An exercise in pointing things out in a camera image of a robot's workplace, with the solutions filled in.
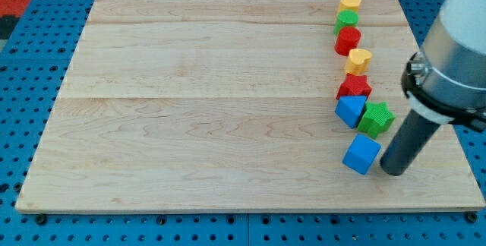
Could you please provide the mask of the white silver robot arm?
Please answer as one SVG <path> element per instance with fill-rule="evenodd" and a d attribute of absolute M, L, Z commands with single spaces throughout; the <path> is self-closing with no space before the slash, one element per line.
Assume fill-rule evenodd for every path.
<path fill-rule="evenodd" d="M 485 0 L 445 0 L 421 51 L 424 91 L 457 109 L 485 108 Z"/>

